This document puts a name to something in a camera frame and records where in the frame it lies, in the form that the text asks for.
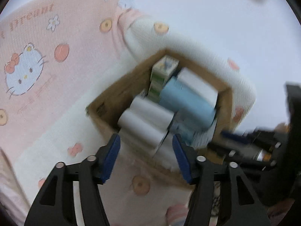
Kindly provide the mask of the light blue tissue pack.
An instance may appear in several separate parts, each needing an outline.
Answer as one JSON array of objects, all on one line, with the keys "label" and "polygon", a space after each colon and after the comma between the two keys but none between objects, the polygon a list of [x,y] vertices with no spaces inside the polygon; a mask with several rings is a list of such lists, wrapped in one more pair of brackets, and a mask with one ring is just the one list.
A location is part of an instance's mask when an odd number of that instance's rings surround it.
[{"label": "light blue tissue pack", "polygon": [[172,77],[160,92],[159,105],[179,113],[186,124],[200,131],[212,125],[216,110],[203,97]]}]

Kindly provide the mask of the pink cat print blanket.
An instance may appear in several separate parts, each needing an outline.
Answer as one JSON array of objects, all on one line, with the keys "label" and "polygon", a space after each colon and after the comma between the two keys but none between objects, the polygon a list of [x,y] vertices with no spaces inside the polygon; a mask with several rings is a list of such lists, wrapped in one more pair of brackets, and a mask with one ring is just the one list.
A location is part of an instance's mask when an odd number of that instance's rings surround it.
[{"label": "pink cat print blanket", "polygon": [[57,162],[81,162],[105,144],[86,107],[167,46],[231,87],[236,127],[255,101],[238,65],[147,17],[134,0],[32,0],[1,21],[1,149],[30,205]]}]

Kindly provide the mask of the pink striped sock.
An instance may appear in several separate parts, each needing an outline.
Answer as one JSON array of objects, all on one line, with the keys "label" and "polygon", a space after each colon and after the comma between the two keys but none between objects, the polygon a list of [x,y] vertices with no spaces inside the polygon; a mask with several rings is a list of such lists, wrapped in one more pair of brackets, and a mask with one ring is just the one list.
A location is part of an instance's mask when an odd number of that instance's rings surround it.
[{"label": "pink striped sock", "polygon": [[178,204],[170,206],[165,214],[166,223],[170,226],[183,226],[187,215],[188,208],[185,205]]}]

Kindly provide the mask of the small green white carton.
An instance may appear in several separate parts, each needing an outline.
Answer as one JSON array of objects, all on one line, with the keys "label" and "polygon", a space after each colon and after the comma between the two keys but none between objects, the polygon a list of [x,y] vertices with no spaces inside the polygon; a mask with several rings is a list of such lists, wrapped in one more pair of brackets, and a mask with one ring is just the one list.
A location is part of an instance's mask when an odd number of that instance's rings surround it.
[{"label": "small green white carton", "polygon": [[160,93],[176,71],[178,64],[178,59],[165,55],[153,65],[150,75],[150,87],[147,95],[150,100],[155,103],[160,101]]}]

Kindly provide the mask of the light pink quilt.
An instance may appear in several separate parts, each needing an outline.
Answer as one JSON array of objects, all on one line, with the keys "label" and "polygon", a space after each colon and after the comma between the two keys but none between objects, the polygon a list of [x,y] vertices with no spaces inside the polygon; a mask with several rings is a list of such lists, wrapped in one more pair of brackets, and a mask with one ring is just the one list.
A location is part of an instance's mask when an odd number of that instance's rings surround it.
[{"label": "light pink quilt", "polygon": [[24,225],[30,204],[15,176],[4,151],[1,149],[1,205],[16,225]]}]

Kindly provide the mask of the brown cardboard box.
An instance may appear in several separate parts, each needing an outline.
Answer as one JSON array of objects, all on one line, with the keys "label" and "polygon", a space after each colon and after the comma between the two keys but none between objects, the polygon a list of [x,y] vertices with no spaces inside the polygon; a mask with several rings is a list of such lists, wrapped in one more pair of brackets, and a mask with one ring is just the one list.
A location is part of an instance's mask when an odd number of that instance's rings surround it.
[{"label": "brown cardboard box", "polygon": [[[217,100],[217,124],[213,141],[220,139],[220,133],[224,129],[232,128],[233,92],[231,87],[221,80],[201,62],[191,60],[183,54],[178,54],[169,49],[163,49],[140,62],[129,73],[110,85],[87,108],[86,112],[98,128],[100,134],[108,141],[113,133],[119,132],[117,122],[133,98],[150,86],[152,66],[164,55],[170,55],[178,59],[179,65],[187,67],[202,77],[218,90]],[[189,188],[182,175],[175,171],[165,169],[161,163],[149,157],[142,149],[132,144],[125,144],[125,151],[121,154],[146,170],[152,176],[164,180],[171,185]]]}]

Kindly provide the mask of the blue patterned plastic packet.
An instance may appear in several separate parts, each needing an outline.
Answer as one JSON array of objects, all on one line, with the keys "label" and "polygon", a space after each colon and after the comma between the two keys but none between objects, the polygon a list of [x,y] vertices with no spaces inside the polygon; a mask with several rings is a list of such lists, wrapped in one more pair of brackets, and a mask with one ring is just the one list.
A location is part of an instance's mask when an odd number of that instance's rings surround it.
[{"label": "blue patterned plastic packet", "polygon": [[201,129],[190,119],[176,113],[169,126],[169,132],[172,134],[180,134],[187,146],[191,146],[197,150],[205,148],[207,144],[212,141],[216,124],[217,118],[213,120],[208,129]]}]

